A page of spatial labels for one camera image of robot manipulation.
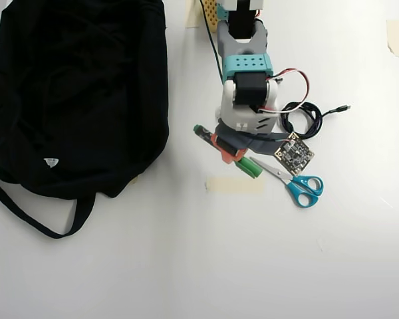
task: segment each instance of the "backpack strap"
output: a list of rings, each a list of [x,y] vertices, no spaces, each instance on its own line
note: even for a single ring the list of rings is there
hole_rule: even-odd
[[[64,235],[58,234],[44,225],[40,224],[38,221],[28,216],[19,206],[6,194],[6,192],[0,187],[0,201],[16,216],[18,216],[23,221],[27,222],[38,231],[42,232],[46,236],[49,236],[54,239],[60,239],[63,237],[71,236],[75,234],[77,231],[81,229],[84,225],[85,221],[90,216],[90,213],[93,210],[94,201],[96,199],[96,194],[92,196],[88,196],[85,198],[80,198],[77,200],[76,209],[75,209],[75,217],[74,222],[72,223],[72,227],[70,231]]]

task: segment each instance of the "yellow breadboard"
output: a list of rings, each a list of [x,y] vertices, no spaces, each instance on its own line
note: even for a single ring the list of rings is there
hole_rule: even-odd
[[[203,0],[205,7],[205,16],[211,32],[217,31],[217,3],[216,0]]]

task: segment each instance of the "scissor blade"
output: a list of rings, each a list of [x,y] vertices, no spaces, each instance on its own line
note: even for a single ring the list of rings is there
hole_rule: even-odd
[[[258,160],[257,158],[250,158],[253,162],[255,162],[258,166],[263,168],[265,171],[268,171],[270,174],[282,179],[283,181],[291,181],[293,176],[282,172],[280,169],[274,168],[272,166],[263,163],[262,161]]]

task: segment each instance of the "white table surface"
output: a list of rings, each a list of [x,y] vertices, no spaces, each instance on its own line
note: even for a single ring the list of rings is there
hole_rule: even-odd
[[[71,238],[48,239],[0,204],[0,319],[399,319],[399,58],[386,39],[399,0],[266,1],[275,69],[304,70],[322,111],[352,104],[307,142],[306,173],[326,187],[309,210],[266,175],[265,193],[206,193],[207,176],[243,174],[192,132],[214,127],[221,86],[203,25],[184,29],[184,1],[165,2],[166,151],[117,199],[98,195]],[[286,81],[281,102],[302,89]],[[2,185],[67,228],[73,203]]]

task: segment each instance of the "red and white wire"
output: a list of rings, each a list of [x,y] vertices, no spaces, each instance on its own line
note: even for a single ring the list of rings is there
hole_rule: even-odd
[[[278,73],[275,76],[271,77],[271,80],[277,80],[278,78],[282,78],[283,76],[290,74],[290,73],[294,73],[294,72],[298,72],[301,74],[301,76],[305,79],[306,81],[306,95],[305,97],[301,100],[301,102],[299,103],[299,105],[297,105],[294,109],[289,110],[289,111],[278,111],[278,110],[268,110],[265,107],[260,108],[260,111],[265,112],[265,113],[272,113],[272,114],[286,114],[286,113],[291,113],[294,111],[297,111],[301,106],[303,106],[303,104],[306,102],[307,97],[309,96],[309,91],[310,91],[310,85],[309,85],[309,79],[307,78],[306,73],[304,73],[303,71],[300,71],[296,68],[287,68],[284,71]]]

